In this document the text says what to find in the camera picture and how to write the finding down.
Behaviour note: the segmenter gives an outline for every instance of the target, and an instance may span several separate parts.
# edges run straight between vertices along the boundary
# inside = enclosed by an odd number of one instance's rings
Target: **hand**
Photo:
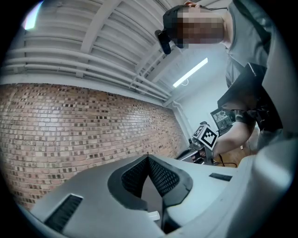
[[[200,152],[200,155],[202,157],[206,157],[206,151],[205,150],[200,150],[199,152]]]

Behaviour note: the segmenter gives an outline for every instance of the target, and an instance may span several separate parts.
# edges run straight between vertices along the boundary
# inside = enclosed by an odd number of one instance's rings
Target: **fluorescent light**
[[[178,87],[184,80],[189,78],[194,72],[196,72],[198,69],[203,67],[205,64],[208,63],[208,58],[205,58],[203,61],[198,63],[195,67],[193,67],[191,70],[189,70],[182,78],[180,78],[176,83],[173,84],[174,87]]]
[[[26,19],[23,22],[23,27],[25,28],[25,30],[29,30],[34,28],[35,26],[35,21],[36,21],[36,17],[37,17],[37,13],[39,11],[39,8],[41,7],[42,2],[38,3],[31,12],[29,12],[29,14],[27,15]]]

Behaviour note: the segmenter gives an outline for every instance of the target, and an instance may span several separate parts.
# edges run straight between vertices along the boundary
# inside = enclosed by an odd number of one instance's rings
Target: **wooden floor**
[[[251,135],[250,139],[243,145],[243,149],[237,148],[235,150],[229,151],[227,153],[221,154],[223,157],[223,162],[224,163],[235,163],[238,167],[240,161],[249,155],[254,155],[257,153],[256,151],[256,142],[258,138],[258,132],[257,130],[254,130],[253,134]],[[217,156],[215,158],[215,161],[221,162],[220,157]],[[226,167],[235,167],[233,164],[226,164]]]

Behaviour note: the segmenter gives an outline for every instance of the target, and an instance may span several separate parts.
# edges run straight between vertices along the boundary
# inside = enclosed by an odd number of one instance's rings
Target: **brick wall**
[[[0,87],[1,167],[28,209],[82,170],[148,153],[174,157],[184,146],[170,109],[71,86]]]

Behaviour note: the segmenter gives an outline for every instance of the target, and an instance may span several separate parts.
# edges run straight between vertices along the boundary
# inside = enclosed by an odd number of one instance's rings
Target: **ceiling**
[[[201,0],[206,6],[214,0]],[[179,49],[166,56],[154,36],[166,10],[183,0],[46,0],[34,29],[21,29],[4,74],[55,73],[108,82],[168,105],[224,74],[222,45]],[[208,57],[187,86],[173,84]]]

